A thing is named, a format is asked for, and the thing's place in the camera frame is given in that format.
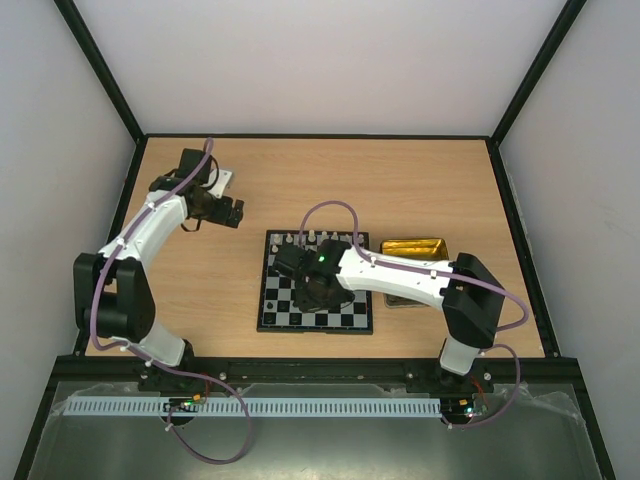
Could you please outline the gold metal tin tray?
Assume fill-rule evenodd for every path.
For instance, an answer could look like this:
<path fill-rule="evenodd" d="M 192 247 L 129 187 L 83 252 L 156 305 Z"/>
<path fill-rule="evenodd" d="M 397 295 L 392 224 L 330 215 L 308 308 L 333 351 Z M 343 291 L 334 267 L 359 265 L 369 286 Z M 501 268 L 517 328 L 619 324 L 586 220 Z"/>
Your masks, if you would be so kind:
<path fill-rule="evenodd" d="M 449 259 L 446 242 L 443 238 L 387 239 L 380 243 L 380 252 L 384 255 L 420 261 L 442 261 Z M 384 294 L 387 308 L 425 307 L 425 304 L 404 297 Z"/>

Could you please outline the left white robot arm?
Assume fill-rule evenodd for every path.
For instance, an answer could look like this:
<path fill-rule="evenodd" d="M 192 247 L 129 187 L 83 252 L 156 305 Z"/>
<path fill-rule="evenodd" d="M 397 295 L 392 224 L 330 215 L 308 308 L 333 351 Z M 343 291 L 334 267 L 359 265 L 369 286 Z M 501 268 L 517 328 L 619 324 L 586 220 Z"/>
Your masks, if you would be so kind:
<path fill-rule="evenodd" d="M 76 258 L 76 324 L 95 349 L 119 348 L 170 368 L 183 362 L 190 344 L 158 320 L 147 271 L 187 220 L 229 228 L 242 221 L 243 201 L 225 193 L 233 174 L 219 167 L 213 145 L 213 138 L 207 138 L 200 149 L 184 149 L 179 165 L 151 183 L 123 230 L 98 252 Z"/>

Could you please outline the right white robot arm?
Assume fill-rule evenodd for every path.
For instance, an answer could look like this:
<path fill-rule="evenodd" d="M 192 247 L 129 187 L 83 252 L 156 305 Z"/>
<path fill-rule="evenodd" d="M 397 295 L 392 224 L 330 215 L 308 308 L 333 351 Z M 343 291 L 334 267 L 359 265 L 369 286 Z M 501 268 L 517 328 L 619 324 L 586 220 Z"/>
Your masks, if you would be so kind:
<path fill-rule="evenodd" d="M 304 313 L 349 302 L 356 291 L 402 297 L 441 311 L 447 337 L 436 379 L 450 392 L 470 381 L 476 358 L 493 347 L 504 304 L 500 283 L 466 253 L 454 261 L 420 261 L 327 239 L 315 250 L 280 247 L 273 270 L 293 282 L 295 305 Z"/>

